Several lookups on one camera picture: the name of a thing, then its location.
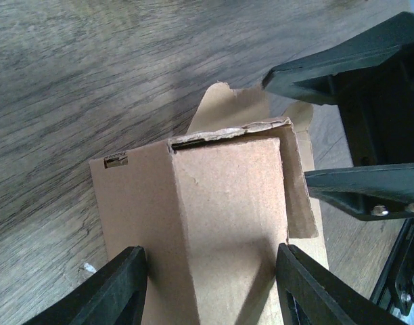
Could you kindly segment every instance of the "brown cardboard box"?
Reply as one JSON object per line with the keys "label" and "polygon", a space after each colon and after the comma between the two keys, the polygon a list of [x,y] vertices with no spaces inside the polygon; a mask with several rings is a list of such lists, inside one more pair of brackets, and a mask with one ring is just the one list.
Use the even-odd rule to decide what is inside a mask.
{"label": "brown cardboard box", "polygon": [[[249,106],[264,100],[239,94],[227,104],[242,106],[245,94]],[[174,137],[90,165],[109,258],[146,249],[144,324],[281,323],[277,246],[317,236],[288,118]]]}

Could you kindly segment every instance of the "wooden table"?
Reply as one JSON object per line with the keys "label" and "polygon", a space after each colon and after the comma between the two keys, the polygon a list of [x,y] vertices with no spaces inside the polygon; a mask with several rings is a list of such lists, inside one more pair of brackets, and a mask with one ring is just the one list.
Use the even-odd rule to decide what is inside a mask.
{"label": "wooden table", "polygon": [[[88,160],[182,133],[203,92],[336,45],[394,0],[0,1],[0,324],[19,324],[106,262]],[[287,100],[276,98],[275,114]],[[316,108],[316,165],[346,165]],[[331,270],[369,296],[400,227],[323,204]]]}

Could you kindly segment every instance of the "wooden surface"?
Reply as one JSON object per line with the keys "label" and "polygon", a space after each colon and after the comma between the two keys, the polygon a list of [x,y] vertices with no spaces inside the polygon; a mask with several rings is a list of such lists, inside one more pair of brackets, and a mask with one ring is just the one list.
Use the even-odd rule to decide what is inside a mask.
{"label": "wooden surface", "polygon": [[[106,262],[87,161],[182,133],[206,88],[260,82],[404,10],[394,0],[0,1],[0,324],[19,324]],[[275,99],[275,113],[287,100]],[[335,108],[316,165],[349,164]],[[369,296],[399,221],[323,204],[331,270]]]}

